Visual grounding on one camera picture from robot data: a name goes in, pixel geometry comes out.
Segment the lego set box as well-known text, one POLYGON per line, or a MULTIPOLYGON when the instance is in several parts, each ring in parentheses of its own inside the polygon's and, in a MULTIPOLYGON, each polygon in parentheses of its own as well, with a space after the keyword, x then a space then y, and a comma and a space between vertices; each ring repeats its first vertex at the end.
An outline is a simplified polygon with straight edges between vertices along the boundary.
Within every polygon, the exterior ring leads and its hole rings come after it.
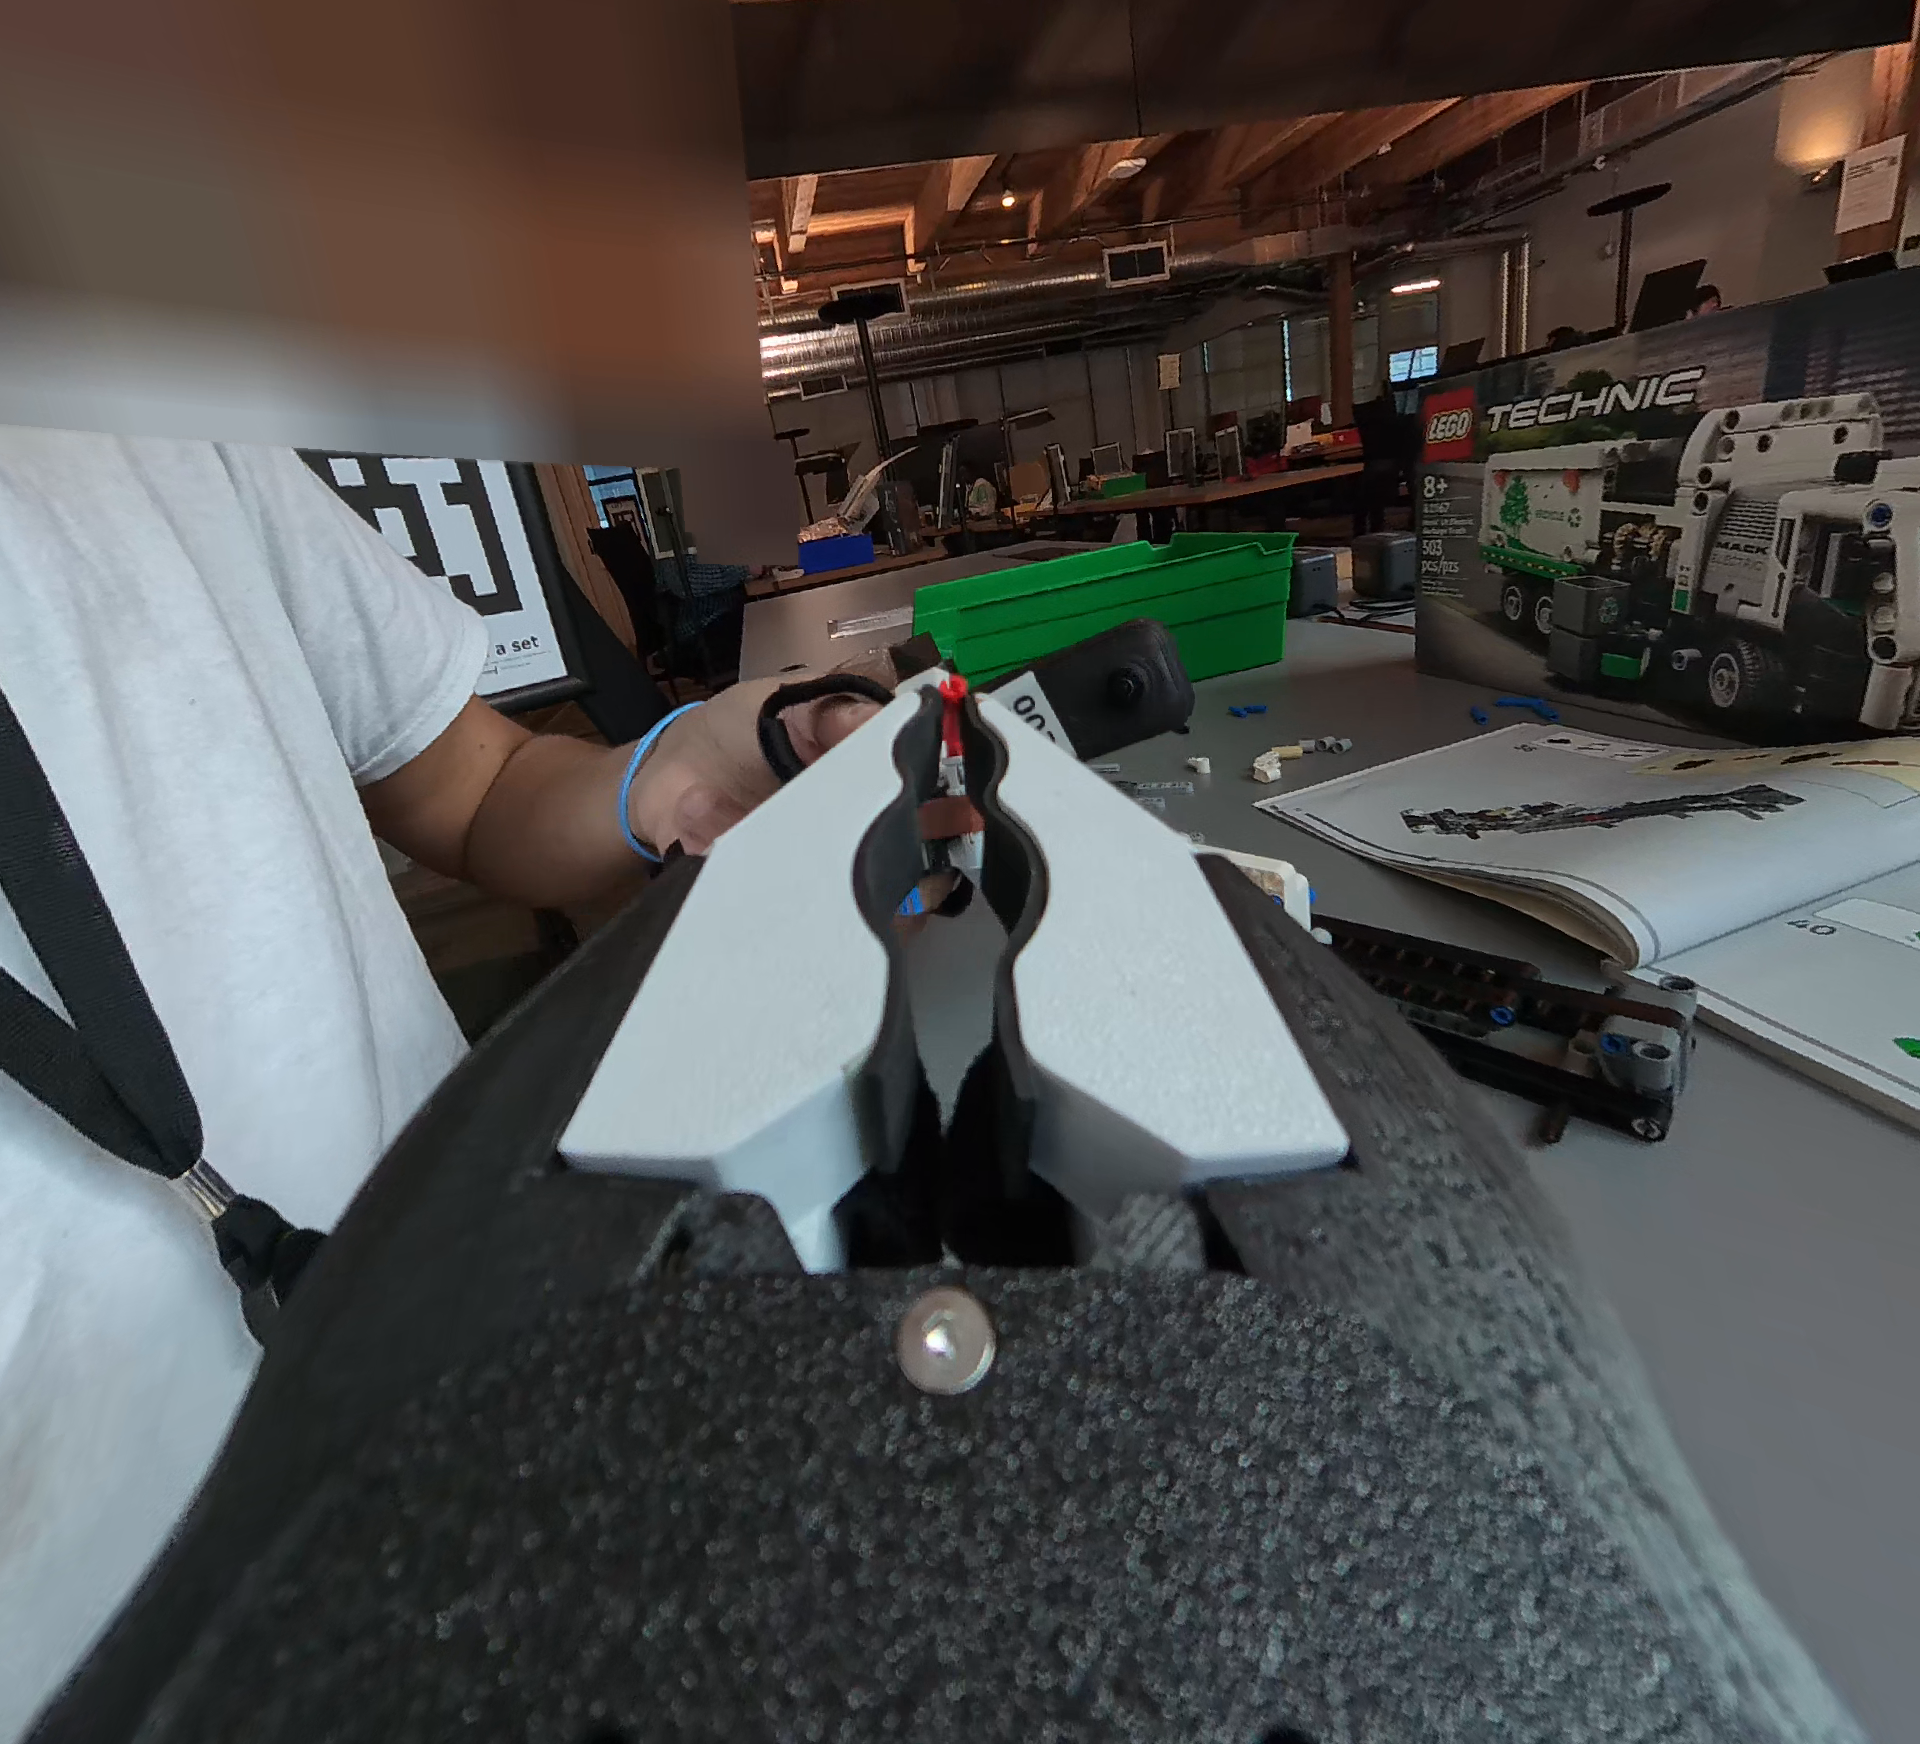
POLYGON ((1440 380, 1417 662, 1755 744, 1918 728, 1918 273, 1440 380))

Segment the black floor lamp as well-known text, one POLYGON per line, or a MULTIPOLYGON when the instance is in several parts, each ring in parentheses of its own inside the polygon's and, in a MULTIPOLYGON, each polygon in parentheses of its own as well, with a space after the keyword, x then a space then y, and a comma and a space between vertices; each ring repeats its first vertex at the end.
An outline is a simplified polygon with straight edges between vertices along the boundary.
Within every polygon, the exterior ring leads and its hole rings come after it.
POLYGON ((1610 335, 1620 338, 1629 330, 1632 315, 1632 275, 1636 260, 1636 220, 1646 208, 1672 195, 1670 182, 1654 182, 1629 192, 1616 192, 1586 209, 1589 220, 1610 221, 1615 225, 1615 290, 1610 335))
POLYGON ((845 330, 852 328, 856 338, 859 377, 864 381, 868 412, 873 435, 873 469, 868 473, 873 478, 873 491, 877 496, 873 515, 881 522, 881 532, 895 555, 905 553, 905 529, 900 524, 899 494, 895 494, 895 473, 894 473, 894 441, 889 435, 889 425, 885 417, 885 407, 881 398, 877 362, 873 351, 872 325, 881 318, 900 315, 906 309, 906 299, 900 284, 879 284, 854 287, 850 292, 839 292, 830 297, 824 306, 817 307, 817 325, 824 330, 845 330))

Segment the blue wristband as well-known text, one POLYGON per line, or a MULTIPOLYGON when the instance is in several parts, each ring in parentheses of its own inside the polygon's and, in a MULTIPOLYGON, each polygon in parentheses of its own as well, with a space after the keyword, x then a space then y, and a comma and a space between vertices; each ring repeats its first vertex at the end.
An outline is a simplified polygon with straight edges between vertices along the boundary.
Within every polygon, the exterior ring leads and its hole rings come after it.
POLYGON ((625 772, 618 779, 617 789, 617 818, 620 837, 629 852, 639 858, 648 869, 660 869, 664 864, 664 854, 642 839, 642 833, 637 826, 632 797, 637 789, 637 778, 647 760, 653 756, 655 747, 664 736, 683 718, 701 709, 705 700, 690 702, 668 712, 657 723, 651 723, 635 741, 625 772))

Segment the long lego chassis assembly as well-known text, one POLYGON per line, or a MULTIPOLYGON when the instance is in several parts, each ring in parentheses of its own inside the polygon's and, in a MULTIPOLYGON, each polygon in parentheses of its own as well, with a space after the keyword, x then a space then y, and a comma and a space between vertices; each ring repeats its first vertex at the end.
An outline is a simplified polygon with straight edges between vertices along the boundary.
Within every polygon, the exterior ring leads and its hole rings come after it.
POLYGON ((1319 914, 1295 867, 1189 839, 1235 867, 1464 1078, 1539 1105, 1534 1137, 1573 1119, 1657 1145, 1672 1132, 1695 1044, 1692 979, 1603 960, 1603 987, 1550 983, 1518 959, 1319 914))

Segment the lego instruction booklet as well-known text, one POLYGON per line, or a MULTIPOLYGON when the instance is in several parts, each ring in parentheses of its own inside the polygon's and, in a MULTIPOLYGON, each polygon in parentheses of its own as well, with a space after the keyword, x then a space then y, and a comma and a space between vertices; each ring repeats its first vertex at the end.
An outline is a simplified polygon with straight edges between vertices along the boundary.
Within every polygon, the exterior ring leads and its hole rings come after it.
POLYGON ((1510 725, 1257 800, 1506 904, 1812 1081, 1918 1121, 1918 740, 1685 750, 1510 725))

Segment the silver air duct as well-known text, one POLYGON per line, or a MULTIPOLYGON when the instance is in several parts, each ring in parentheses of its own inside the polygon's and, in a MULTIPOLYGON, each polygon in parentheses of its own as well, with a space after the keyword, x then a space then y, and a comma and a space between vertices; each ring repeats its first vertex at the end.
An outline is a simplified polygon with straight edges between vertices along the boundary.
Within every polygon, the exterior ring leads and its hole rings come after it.
MULTIPOLYGON (((984 347, 1046 339, 1095 322, 1125 292, 1092 268, 998 273, 947 290, 909 290, 905 307, 869 322, 868 342, 881 376, 914 366, 966 359, 984 347)), ((783 307, 758 328, 766 389, 799 387, 808 377, 859 374, 857 330, 824 322, 820 307, 783 307)))

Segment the black white tag poster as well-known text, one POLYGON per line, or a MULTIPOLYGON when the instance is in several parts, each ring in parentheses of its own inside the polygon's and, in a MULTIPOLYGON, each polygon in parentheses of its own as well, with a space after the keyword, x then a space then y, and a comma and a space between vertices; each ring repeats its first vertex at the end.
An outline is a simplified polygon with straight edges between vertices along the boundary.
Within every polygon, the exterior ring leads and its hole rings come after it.
POLYGON ((307 471, 487 631, 476 690, 509 715, 588 694, 571 581, 518 461, 300 451, 307 471))

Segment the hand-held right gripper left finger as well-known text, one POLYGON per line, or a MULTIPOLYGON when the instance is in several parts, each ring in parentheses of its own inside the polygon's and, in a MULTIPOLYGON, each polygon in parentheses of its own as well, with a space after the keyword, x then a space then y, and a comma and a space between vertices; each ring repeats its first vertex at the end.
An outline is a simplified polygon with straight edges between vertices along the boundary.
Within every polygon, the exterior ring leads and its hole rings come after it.
POLYGON ((558 1137, 572 1170, 771 1204, 808 1273, 894 1174, 924 1092, 895 929, 941 785, 944 702, 905 690, 699 861, 558 1137))

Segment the small brown lego assembly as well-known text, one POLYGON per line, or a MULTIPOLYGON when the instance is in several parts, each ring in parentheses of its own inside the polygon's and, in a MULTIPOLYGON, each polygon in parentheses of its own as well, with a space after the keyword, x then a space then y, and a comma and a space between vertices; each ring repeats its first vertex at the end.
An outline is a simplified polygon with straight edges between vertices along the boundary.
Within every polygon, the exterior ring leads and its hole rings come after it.
POLYGON ((932 793, 918 809, 923 869, 895 911, 903 931, 932 917, 958 914, 977 889, 984 854, 984 815, 968 787, 968 764, 958 719, 949 718, 932 793))

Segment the person's left hand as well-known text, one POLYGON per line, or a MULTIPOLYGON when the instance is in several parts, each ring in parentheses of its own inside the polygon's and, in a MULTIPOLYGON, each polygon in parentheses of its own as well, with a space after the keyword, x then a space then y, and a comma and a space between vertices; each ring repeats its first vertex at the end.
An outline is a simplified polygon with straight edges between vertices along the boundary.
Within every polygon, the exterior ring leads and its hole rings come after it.
MULTIPOLYGON (((664 858, 673 850, 705 854, 783 785, 758 747, 758 707, 781 685, 814 676, 826 673, 743 679, 664 736, 639 772, 632 797, 637 826, 664 858)), ((885 707, 820 702, 790 712, 786 723, 808 770, 885 707)))

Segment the black office chair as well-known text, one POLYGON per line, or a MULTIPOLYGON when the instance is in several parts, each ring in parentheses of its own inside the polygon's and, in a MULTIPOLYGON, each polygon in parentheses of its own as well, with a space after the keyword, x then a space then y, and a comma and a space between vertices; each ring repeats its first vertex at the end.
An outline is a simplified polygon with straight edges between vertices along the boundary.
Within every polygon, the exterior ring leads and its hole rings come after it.
POLYGON ((749 566, 653 557, 627 524, 599 527, 588 543, 629 606, 641 666, 673 703, 682 679, 717 692, 739 677, 749 566))

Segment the green plastic bin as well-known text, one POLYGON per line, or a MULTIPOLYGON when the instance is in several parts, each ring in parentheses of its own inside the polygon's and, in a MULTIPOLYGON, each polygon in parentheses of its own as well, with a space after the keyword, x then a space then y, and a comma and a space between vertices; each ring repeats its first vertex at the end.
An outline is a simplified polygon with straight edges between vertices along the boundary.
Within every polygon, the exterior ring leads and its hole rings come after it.
POLYGON ((1192 679, 1279 664, 1292 532, 1179 534, 924 587, 914 633, 974 684, 1018 676, 1092 636, 1157 621, 1192 679))

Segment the person's left forearm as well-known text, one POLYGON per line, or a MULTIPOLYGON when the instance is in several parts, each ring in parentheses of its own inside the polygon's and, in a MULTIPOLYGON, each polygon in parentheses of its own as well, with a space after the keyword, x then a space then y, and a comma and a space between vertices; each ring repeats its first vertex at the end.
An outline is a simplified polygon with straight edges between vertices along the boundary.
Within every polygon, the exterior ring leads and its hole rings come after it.
POLYGON ((373 837, 416 867, 530 908, 583 911, 653 873, 618 791, 635 752, 532 731, 472 696, 358 796, 373 837))

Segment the white wall notice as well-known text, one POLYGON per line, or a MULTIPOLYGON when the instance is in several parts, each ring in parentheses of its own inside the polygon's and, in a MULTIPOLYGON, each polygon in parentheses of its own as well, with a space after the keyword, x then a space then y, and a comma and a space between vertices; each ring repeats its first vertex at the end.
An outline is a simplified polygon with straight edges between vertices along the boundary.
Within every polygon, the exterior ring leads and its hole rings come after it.
POLYGON ((1907 144, 1898 132, 1848 152, 1834 221, 1837 237, 1898 221, 1907 202, 1907 144))

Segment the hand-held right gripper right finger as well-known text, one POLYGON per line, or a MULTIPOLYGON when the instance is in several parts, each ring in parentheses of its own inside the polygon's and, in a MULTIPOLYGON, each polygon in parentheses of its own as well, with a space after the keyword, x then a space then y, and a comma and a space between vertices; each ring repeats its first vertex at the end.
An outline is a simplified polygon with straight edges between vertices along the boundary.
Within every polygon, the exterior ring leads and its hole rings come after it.
POLYGON ((964 1255, 1072 1259, 1128 1199, 1330 1171, 1351 1139, 1253 944, 1282 903, 990 698, 964 707, 1005 942, 964 1084, 964 1255))

